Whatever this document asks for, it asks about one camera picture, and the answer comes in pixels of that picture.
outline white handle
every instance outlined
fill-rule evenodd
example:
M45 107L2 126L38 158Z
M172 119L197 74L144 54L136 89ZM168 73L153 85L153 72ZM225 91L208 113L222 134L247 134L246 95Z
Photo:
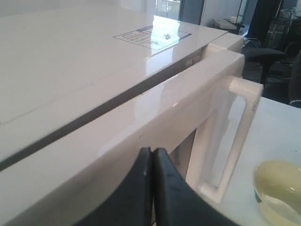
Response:
M225 83L223 82L223 84L227 85L227 88L230 92L242 96L246 101L246 106L235 134L235 138L218 187L212 186L208 183L204 183L200 187L200 192L215 202L220 202L226 192L251 127L263 90L263 86L255 82L247 81L234 76L230 76L227 79L228 81Z

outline white appliance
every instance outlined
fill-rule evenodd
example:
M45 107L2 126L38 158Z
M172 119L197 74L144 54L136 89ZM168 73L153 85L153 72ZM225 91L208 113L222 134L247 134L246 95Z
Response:
M0 19L0 225L68 226L118 186L143 146L220 202L261 96L243 40L94 5ZM246 100L218 187L208 183L236 95Z

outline black rubber piece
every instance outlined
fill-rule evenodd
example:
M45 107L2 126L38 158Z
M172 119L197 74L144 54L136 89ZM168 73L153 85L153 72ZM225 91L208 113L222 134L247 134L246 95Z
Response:
M153 185L157 226L237 226L189 187L164 148L153 152Z
M106 201L74 226L150 226L151 150L142 148L131 170Z

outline label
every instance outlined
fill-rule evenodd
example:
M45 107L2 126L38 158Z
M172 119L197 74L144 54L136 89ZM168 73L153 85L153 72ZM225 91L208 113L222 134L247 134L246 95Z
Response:
M181 32L177 29L175 29L174 31L165 31L164 29L157 29L156 27L154 28L154 26L151 25L132 32L115 36L115 38L133 43L135 45L144 46L154 50L160 50L167 46L174 45L190 35L192 34Z

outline desk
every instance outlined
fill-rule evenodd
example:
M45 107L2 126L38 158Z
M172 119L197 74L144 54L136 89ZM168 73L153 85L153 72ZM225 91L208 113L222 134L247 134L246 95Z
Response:
M229 115L229 126L214 166L217 180L231 146L234 131L244 108L237 98ZM221 204L211 203L242 226L269 226L260 214L254 197L253 170L260 162L279 159L301 164L301 109L262 98L237 167Z

